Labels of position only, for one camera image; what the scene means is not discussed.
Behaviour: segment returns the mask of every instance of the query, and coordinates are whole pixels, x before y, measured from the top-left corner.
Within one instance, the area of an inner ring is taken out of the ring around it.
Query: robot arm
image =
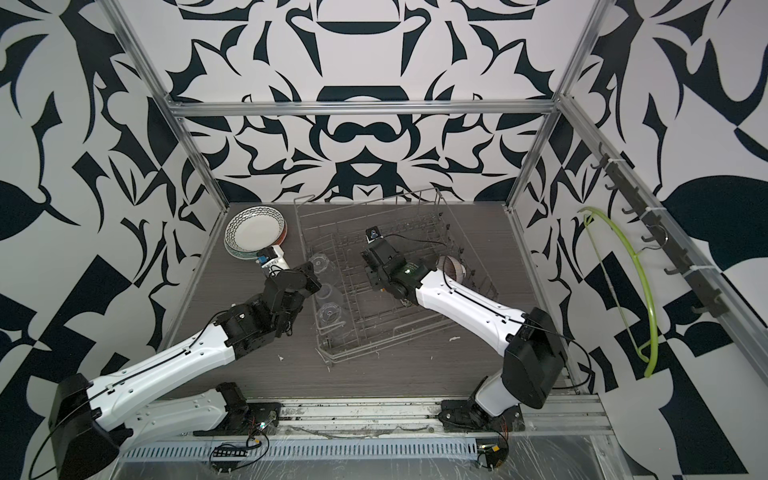
[[[262,293],[232,305],[176,346],[91,382],[77,374],[59,383],[48,427],[60,480],[94,475],[121,451],[155,439],[198,429],[226,431],[228,425],[239,428],[248,408],[233,383],[151,408],[149,403],[284,333],[290,335],[304,300],[319,288],[311,263],[288,269],[283,262],[269,272]]]
[[[533,309],[526,313],[501,305],[434,266],[408,262],[376,227],[368,229],[366,235],[369,245],[362,257],[374,288],[442,313],[504,357],[502,370],[478,387],[465,411],[452,412],[452,424],[479,427],[519,403],[536,409],[544,405],[568,359],[546,312]]]

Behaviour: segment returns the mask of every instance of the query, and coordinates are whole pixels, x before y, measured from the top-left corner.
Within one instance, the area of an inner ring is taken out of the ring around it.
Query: dark wooden table
[[[233,204],[228,218],[252,206]],[[289,265],[302,263],[293,205],[276,208],[288,224],[283,243],[286,261]],[[526,311],[536,306],[501,204],[451,208],[493,278],[498,301]],[[219,238],[174,342],[203,328],[215,312],[260,292],[263,283],[258,264],[231,257]],[[461,338],[449,341],[455,336]],[[313,312],[305,308],[291,337],[276,339],[236,362],[198,376],[167,397],[193,395],[220,382],[236,382],[248,398],[466,396],[483,376],[502,366],[502,358],[491,347],[458,325],[330,367],[315,347]]]

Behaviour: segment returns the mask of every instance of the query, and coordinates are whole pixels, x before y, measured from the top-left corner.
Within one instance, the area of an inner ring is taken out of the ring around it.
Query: green cable
[[[632,259],[632,263],[634,263],[634,268],[637,270],[637,275],[640,277],[640,283],[643,286],[643,293],[645,295],[645,303],[648,308],[648,323],[650,328],[650,341],[646,342],[644,345],[637,347],[637,344],[634,342],[634,347],[637,351],[637,354],[641,356],[643,361],[646,361],[644,356],[640,353],[640,350],[645,348],[650,344],[650,358],[647,360],[648,366],[645,368],[645,378],[649,378],[656,369],[656,362],[659,358],[659,336],[658,336],[658,328],[656,323],[656,307],[654,306],[654,296],[650,291],[650,285],[648,284],[648,278],[645,276],[645,270],[643,270],[643,266],[640,264],[640,258],[637,256],[637,252],[634,251],[634,248],[629,243],[629,240],[627,239],[627,236],[624,235],[624,232],[621,231],[621,228],[619,228],[613,220],[608,218],[606,214],[603,213],[602,210],[595,207],[584,207],[579,210],[579,213],[588,211],[591,212],[592,215],[597,215],[600,217],[605,223],[608,224],[609,227],[611,227],[611,230],[614,231],[617,237],[619,237],[619,240],[621,240],[622,244],[624,245],[624,248],[627,249],[627,253],[629,253],[630,258]],[[587,218],[584,219],[584,228],[587,228]]]
[[[598,245],[594,241],[594,237],[592,236],[592,230],[589,230],[589,226],[592,225],[592,222],[594,222],[594,215],[584,214],[584,229],[587,231],[587,235],[589,235],[589,241],[592,243],[592,249],[594,250],[594,254],[598,258],[598,262],[600,262],[600,268],[603,270],[603,278],[605,278],[605,283],[608,284],[608,289],[611,291],[611,296],[614,298],[614,302],[618,307],[619,314],[621,315],[621,321],[624,322],[624,327],[627,329],[627,333],[629,333],[629,340],[632,341],[632,346],[634,347],[634,351],[636,352],[637,356],[639,356],[641,360],[643,360],[644,362],[648,363],[650,360],[648,359],[648,357],[643,355],[643,350],[642,350],[643,348],[646,347],[646,345],[637,346],[637,342],[634,340],[634,335],[632,335],[632,330],[629,328],[629,322],[627,321],[627,316],[624,314],[624,309],[621,308],[618,295],[616,295],[616,289],[614,288],[614,283],[611,282],[611,277],[608,275],[608,271],[605,269],[605,265],[603,264],[603,256],[598,251]]]

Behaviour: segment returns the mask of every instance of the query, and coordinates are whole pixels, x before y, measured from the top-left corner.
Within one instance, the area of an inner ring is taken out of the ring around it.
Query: wire dish rack
[[[441,255],[456,258],[466,271],[465,286],[493,300],[498,296],[488,271],[439,190],[409,191],[341,207],[308,203],[310,198],[294,200],[304,259],[323,253],[341,273],[335,287],[343,296],[343,315],[336,321],[324,323],[313,296],[317,349],[327,363],[374,353],[453,324],[439,313],[401,303],[371,287],[360,255],[368,244],[367,228],[377,226],[384,236],[401,235],[387,237],[387,241],[408,261],[435,262]]]

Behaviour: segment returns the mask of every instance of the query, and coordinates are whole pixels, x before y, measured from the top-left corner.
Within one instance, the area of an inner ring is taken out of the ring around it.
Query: stacked plates
[[[288,233],[283,215],[272,207],[251,207],[234,216],[224,231],[224,247],[232,257],[256,260],[256,252],[280,245]]]

